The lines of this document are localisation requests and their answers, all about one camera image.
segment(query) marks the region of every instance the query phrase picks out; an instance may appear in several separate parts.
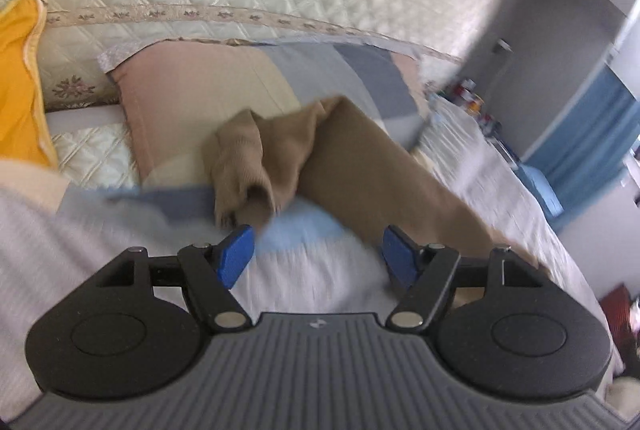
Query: bed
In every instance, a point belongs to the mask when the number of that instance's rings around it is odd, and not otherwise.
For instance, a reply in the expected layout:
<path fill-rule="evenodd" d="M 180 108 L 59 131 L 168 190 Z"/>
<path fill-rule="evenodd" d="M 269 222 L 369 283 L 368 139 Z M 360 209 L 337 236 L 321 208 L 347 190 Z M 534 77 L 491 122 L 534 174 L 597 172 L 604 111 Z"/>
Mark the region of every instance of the bed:
<path fill-rule="evenodd" d="M 149 208 L 156 208 L 155 215 L 160 215 L 158 208 L 161 214 L 168 214 L 161 206 L 166 197 L 149 199 L 147 185 L 152 183 L 147 181 L 145 185 L 148 169 L 136 160 L 127 123 L 130 118 L 118 104 L 120 96 L 113 76 L 107 75 L 133 54 L 161 40 L 176 38 L 214 42 L 234 39 L 236 44 L 251 41 L 267 46 L 287 42 L 349 44 L 357 39 L 363 45 L 396 50 L 413 58 L 418 65 L 415 78 L 418 94 L 424 96 L 441 88 L 458 71 L 498 3 L 498 0 L 47 1 L 38 68 L 61 174 L 82 189 L 96 190 L 102 197 L 116 196 L 119 200 L 124 195 L 142 197 L 133 206 L 129 202 L 129 206 L 146 214 Z M 433 162 L 434 175 L 488 224 L 541 255 L 553 279 L 603 320 L 580 270 L 541 217 L 533 197 L 520 186 L 498 153 L 477 137 L 465 117 L 440 105 L 432 104 L 432 109 L 435 113 L 431 120 L 436 121 L 430 120 L 424 130 L 421 123 L 413 122 L 410 131 L 403 131 L 397 141 L 410 148 L 412 137 L 421 132 L 418 152 L 422 151 Z M 449 123 L 441 121 L 445 117 Z M 380 126 L 392 134 L 390 125 L 381 118 Z M 450 152 L 450 139 L 442 130 L 446 125 L 447 133 L 456 133 L 454 137 L 465 140 L 458 144 L 455 155 Z M 497 183 L 503 180 L 510 183 L 508 193 L 497 189 Z M 184 211 L 193 207 L 194 202 L 189 205 Z M 210 228 L 198 229 L 204 231 L 185 229 L 176 241 L 193 240 L 194 233 L 215 238 L 207 232 Z M 149 239 L 150 247 L 154 241 Z M 158 243 L 156 251 L 175 251 L 176 241 L 173 245 L 166 241 Z M 101 245 L 84 273 L 97 266 L 100 259 L 113 256 L 118 245 L 125 243 L 126 240 L 117 240 Z M 278 217 L 258 242 L 257 254 L 269 258 L 254 259 L 234 288 L 234 294 L 254 318 L 261 311 L 292 309 L 375 311 L 384 317 L 395 302 L 388 274 L 375 251 L 304 201 L 297 200 Z M 349 258 L 331 260 L 332 255 Z M 55 267 L 49 271 L 55 278 Z M 60 277 L 60 282 L 65 284 L 62 291 L 69 288 L 65 278 Z M 180 298 L 166 294 L 168 299 L 180 303 Z M 619 366 L 616 356 L 612 368 Z M 33 378 L 25 376 L 24 370 L 21 374 L 16 383 L 2 387 L 3 418 L 17 415 L 24 409 L 25 399 L 31 399 L 29 396 L 37 390 Z M 30 394 L 26 398 L 12 397 L 8 396 L 9 391 L 12 396 Z"/>

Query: silver screw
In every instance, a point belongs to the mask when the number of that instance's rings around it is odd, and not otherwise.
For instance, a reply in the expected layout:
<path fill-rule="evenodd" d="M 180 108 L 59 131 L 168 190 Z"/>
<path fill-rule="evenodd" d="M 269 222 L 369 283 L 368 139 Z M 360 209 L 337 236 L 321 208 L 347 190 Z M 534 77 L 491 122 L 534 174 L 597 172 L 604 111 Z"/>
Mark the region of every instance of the silver screw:
<path fill-rule="evenodd" d="M 402 329 L 413 329 L 420 327 L 424 320 L 413 311 L 399 311 L 391 317 L 391 323 Z"/>
<path fill-rule="evenodd" d="M 237 329 L 246 323 L 246 316 L 236 311 L 225 311 L 217 314 L 213 321 L 218 327 Z"/>

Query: yellow fabric panel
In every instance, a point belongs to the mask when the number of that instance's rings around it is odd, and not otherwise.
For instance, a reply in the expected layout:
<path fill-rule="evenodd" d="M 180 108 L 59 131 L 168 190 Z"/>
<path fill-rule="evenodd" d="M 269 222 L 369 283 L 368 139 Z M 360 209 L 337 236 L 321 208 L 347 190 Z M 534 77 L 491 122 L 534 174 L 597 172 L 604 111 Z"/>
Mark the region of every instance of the yellow fabric panel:
<path fill-rule="evenodd" d="M 0 12 L 0 157 L 58 168 L 36 62 L 46 0 L 13 0 Z"/>

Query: red object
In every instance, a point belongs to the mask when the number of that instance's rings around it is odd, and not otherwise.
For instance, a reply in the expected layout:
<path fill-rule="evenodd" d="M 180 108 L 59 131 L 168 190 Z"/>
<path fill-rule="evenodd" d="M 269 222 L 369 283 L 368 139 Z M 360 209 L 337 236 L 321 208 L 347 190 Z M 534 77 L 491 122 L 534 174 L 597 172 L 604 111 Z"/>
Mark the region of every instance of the red object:
<path fill-rule="evenodd" d="M 616 344 L 620 354 L 625 356 L 629 346 L 636 345 L 636 337 L 631 332 L 629 324 L 629 307 L 631 306 L 629 291 L 624 284 L 620 284 L 600 300 L 600 306 L 607 317 L 613 343 Z"/>

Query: gray fabric panel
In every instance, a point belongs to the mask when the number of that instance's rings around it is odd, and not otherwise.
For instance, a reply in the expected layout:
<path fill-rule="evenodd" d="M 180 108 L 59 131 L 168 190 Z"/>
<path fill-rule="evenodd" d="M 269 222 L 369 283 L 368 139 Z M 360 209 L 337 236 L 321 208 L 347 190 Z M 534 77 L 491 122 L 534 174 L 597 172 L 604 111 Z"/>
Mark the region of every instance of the gray fabric panel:
<path fill-rule="evenodd" d="M 419 114 L 389 118 L 384 120 L 384 123 L 389 137 L 406 150 L 411 150 L 416 146 L 424 128 L 424 118 Z"/>
<path fill-rule="evenodd" d="M 333 46 L 294 44 L 256 47 L 278 67 L 301 104 L 345 95 L 369 118 L 380 118 L 364 83 Z"/>
<path fill-rule="evenodd" d="M 364 82 L 383 119 L 418 112 L 390 52 L 374 46 L 350 44 L 335 44 L 334 48 Z"/>

